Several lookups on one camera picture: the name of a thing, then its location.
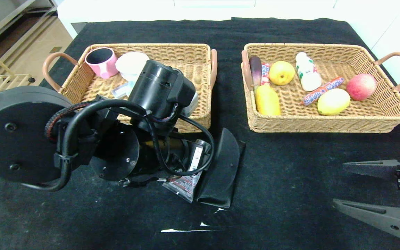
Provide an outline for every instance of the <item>eggplant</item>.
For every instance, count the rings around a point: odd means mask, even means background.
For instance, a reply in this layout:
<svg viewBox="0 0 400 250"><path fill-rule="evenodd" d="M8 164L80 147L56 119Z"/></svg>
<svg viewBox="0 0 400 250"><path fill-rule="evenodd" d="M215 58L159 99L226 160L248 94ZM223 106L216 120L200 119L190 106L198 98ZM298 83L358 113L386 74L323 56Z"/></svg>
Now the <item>eggplant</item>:
<svg viewBox="0 0 400 250"><path fill-rule="evenodd" d="M249 59L249 68L251 68L252 83L254 90L260 86L262 81L262 61L259 57L253 56Z"/></svg>

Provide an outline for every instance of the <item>red apple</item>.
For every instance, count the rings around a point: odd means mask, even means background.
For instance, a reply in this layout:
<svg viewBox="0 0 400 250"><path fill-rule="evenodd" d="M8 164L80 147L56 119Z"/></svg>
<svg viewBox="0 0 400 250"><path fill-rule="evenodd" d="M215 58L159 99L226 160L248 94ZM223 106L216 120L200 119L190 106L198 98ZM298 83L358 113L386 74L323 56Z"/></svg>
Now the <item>red apple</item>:
<svg viewBox="0 0 400 250"><path fill-rule="evenodd" d="M347 92L356 101L370 97L376 90L376 79L370 74L359 74L351 78L347 84Z"/></svg>

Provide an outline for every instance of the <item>lemon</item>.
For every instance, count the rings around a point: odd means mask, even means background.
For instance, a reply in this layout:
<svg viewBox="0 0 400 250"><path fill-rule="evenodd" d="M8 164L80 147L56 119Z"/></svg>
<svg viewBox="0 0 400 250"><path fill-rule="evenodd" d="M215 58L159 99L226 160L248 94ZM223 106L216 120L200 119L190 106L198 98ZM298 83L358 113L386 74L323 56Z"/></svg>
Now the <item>lemon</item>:
<svg viewBox="0 0 400 250"><path fill-rule="evenodd" d="M343 89L332 89L325 92L317 101L317 110L326 116L335 116L350 104L351 97Z"/></svg>

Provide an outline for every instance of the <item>yogurt bottle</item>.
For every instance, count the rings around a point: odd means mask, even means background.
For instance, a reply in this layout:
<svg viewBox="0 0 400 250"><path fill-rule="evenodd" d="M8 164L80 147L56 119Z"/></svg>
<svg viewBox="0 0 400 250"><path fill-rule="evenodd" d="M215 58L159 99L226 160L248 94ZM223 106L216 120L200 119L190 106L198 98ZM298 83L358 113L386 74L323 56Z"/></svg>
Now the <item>yogurt bottle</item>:
<svg viewBox="0 0 400 250"><path fill-rule="evenodd" d="M295 56L295 69L303 90L313 91L322 85L322 78L317 72L314 61L305 52L299 52Z"/></svg>

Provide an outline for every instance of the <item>mango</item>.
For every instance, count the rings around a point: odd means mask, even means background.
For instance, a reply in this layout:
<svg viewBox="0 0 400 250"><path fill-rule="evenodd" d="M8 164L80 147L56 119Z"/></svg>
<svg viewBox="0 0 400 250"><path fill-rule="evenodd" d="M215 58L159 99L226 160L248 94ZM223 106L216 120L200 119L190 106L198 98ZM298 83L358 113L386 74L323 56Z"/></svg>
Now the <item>mango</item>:
<svg viewBox="0 0 400 250"><path fill-rule="evenodd" d="M350 104L351 97L343 89L332 89L325 92L317 101L317 110L326 116L340 114Z"/></svg>
<svg viewBox="0 0 400 250"><path fill-rule="evenodd" d="M262 115L281 115L279 96L268 84L258 87L254 92L254 98L256 100L257 111Z"/></svg>

